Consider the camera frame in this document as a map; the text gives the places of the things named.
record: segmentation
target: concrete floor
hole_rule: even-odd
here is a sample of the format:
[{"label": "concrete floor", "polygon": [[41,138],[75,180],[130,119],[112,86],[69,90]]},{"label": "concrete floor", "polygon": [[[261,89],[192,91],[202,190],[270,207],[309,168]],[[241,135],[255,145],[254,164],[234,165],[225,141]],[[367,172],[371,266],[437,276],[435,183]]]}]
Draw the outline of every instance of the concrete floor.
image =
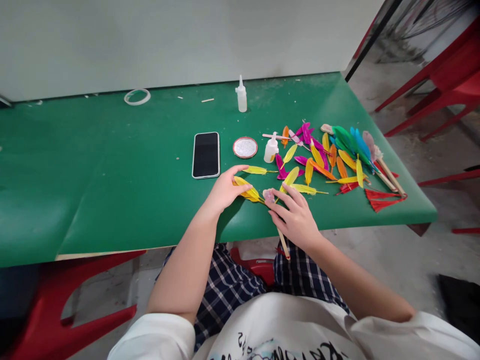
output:
[{"label": "concrete floor", "polygon": [[[410,63],[374,64],[378,51],[374,48],[356,71],[349,84],[365,109],[382,131],[405,119],[406,110],[418,96],[401,98],[380,113],[373,112],[390,94],[419,71]],[[480,147],[461,129],[453,126],[428,143],[419,141],[451,114],[438,112],[389,140],[405,166],[417,181],[435,179],[461,172],[479,164]],[[477,115],[468,121],[478,124]],[[480,226],[478,179],[424,191],[438,209],[438,222],[423,237],[407,226],[348,228],[325,231],[323,234],[345,254],[359,263],[384,284],[405,297],[417,310],[444,318],[443,304],[436,283],[437,274],[465,279],[480,284],[480,238],[454,235],[452,228]],[[277,238],[243,241],[242,257],[255,257],[270,252]],[[85,282],[65,307],[65,316],[76,313],[75,324],[82,324],[137,304],[135,318],[118,327],[97,342],[78,352],[72,359],[105,359],[127,328],[146,308],[168,249],[151,250],[144,256],[118,266]]]}]

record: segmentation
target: white sleeve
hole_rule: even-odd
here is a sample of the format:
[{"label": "white sleeve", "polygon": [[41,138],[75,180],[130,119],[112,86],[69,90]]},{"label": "white sleeve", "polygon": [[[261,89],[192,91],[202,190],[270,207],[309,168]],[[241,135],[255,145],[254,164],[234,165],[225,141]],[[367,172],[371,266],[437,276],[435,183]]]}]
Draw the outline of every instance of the white sleeve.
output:
[{"label": "white sleeve", "polygon": [[475,341],[426,312],[403,323],[366,317],[350,334],[370,359],[480,359]]},{"label": "white sleeve", "polygon": [[193,325],[178,315],[150,313],[139,318],[108,354],[108,360],[190,360]]}]

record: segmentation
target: white shirt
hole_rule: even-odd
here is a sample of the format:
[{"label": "white shirt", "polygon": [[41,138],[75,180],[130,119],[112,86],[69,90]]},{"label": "white shirt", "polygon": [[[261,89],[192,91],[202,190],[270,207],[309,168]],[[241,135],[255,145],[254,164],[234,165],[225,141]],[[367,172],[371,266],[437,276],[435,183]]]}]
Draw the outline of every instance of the white shirt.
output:
[{"label": "white shirt", "polygon": [[151,313],[132,325],[108,360],[480,359],[477,343],[425,312],[404,323],[356,321],[335,304],[273,292],[239,306],[195,354],[194,345],[190,322]]}]

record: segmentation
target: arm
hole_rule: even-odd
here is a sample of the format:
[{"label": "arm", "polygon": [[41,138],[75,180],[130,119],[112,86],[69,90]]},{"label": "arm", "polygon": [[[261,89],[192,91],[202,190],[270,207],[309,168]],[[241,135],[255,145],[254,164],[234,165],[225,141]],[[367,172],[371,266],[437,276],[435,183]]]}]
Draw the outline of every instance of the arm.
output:
[{"label": "arm", "polygon": [[373,316],[398,323],[409,321],[415,315],[413,307],[324,238],[307,200],[285,183],[283,187],[290,196],[275,189],[272,192],[288,209],[266,203],[274,224],[325,271],[355,316],[358,319]]},{"label": "arm", "polygon": [[217,179],[162,269],[148,301],[148,313],[175,314],[195,322],[207,284],[219,216],[238,195],[252,188],[232,184],[233,176],[246,168],[234,166]]}]

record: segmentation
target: red tassel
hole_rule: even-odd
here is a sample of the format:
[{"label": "red tassel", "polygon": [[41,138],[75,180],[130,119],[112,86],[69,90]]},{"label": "red tassel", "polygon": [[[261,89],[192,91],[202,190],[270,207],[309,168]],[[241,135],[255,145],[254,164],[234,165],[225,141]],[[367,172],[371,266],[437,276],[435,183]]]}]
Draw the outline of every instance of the red tassel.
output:
[{"label": "red tassel", "polygon": [[393,194],[389,192],[380,192],[380,191],[373,191],[369,189],[365,189],[365,194],[368,200],[373,200],[373,199],[386,199],[386,198],[391,198],[395,196],[401,196],[400,194]]},{"label": "red tassel", "polygon": [[337,195],[349,193],[353,189],[358,188],[358,187],[359,187],[358,182],[343,184],[342,186],[340,186],[340,192]]},{"label": "red tassel", "polygon": [[[378,162],[374,162],[375,166],[380,169],[380,172],[387,177],[387,173],[385,172],[384,168],[379,165]],[[391,172],[394,178],[398,178],[400,175],[398,175],[396,172]]]},{"label": "red tassel", "polygon": [[399,198],[397,200],[375,200],[375,199],[401,197],[401,195],[387,193],[387,192],[373,191],[369,189],[365,189],[365,194],[368,201],[370,202],[371,207],[376,213],[378,213],[380,210],[385,209],[391,205],[395,205],[396,203],[401,203],[402,201],[405,201],[408,197],[408,196],[405,196],[404,198]]}]

